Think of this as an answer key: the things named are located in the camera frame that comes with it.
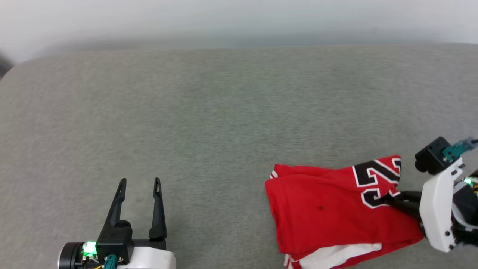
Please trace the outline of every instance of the gray fabric surface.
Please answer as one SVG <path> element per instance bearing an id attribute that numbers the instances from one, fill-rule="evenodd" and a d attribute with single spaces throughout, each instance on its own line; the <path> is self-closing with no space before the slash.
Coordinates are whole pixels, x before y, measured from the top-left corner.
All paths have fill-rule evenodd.
<path id="1" fill-rule="evenodd" d="M 478 135 L 478 46 L 97 52 L 31 61 L 0 82 L 2 268 L 54 268 L 96 239 L 119 180 L 146 238 L 154 177 L 179 269 L 281 268 L 264 192 L 274 163 L 341 168 Z M 466 155 L 466 173 L 478 152 Z M 356 268 L 474 268 L 423 240 Z"/>

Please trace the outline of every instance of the jersey number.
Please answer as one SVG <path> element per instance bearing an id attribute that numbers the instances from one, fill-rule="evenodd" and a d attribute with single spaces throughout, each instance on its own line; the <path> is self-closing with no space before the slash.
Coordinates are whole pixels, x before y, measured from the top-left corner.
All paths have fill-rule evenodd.
<path id="1" fill-rule="evenodd" d="M 361 163 L 355 166 L 352 166 L 355 176 L 355 182 L 357 187 L 371 187 L 367 188 L 362 192 L 362 202 L 374 209 L 379 206 L 388 206 L 383 199 L 378 188 L 379 179 L 384 179 L 391 184 L 398 185 L 400 180 L 400 173 L 402 168 L 402 162 L 400 158 L 393 158 L 392 164 L 394 168 L 398 169 L 398 173 L 393 170 L 393 168 L 388 167 L 379 160 L 374 160 L 370 162 Z M 400 194 L 398 191 L 389 191 L 391 196 L 396 196 Z"/>

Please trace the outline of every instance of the red jersey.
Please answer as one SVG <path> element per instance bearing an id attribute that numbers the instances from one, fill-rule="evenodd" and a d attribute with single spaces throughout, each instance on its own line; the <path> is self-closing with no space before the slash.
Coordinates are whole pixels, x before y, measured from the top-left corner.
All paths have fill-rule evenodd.
<path id="1" fill-rule="evenodd" d="M 417 220 L 383 201 L 399 194 L 400 174 L 399 156 L 342 169 L 276 165 L 265 188 L 279 250 L 298 261 L 325 247 L 381 244 L 342 267 L 419 242 Z"/>

